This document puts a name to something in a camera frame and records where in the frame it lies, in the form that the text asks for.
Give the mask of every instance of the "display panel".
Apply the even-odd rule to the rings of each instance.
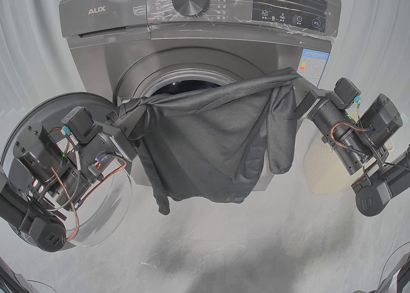
[[[253,0],[253,21],[275,22],[325,32],[325,0]]]

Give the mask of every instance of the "control panel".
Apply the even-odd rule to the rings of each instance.
[[[253,0],[252,20],[325,32],[325,0]]]
[[[146,0],[149,24],[165,21],[250,20],[252,0]]]
[[[336,37],[340,0],[146,0],[148,24],[206,21]]]

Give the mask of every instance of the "white curtain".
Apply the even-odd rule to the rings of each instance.
[[[60,0],[0,0],[0,147],[17,121],[52,96],[84,90],[65,39]],[[338,39],[321,87],[341,76],[410,114],[410,0],[342,0]]]

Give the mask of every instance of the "qr code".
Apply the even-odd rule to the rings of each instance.
[[[312,71],[321,72],[323,70],[324,62],[313,61]]]

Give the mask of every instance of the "washing machine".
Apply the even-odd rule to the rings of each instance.
[[[86,91],[115,105],[293,67],[318,85],[340,0],[62,0],[61,31]],[[255,190],[273,175],[265,160]],[[138,159],[131,175],[149,185]]]

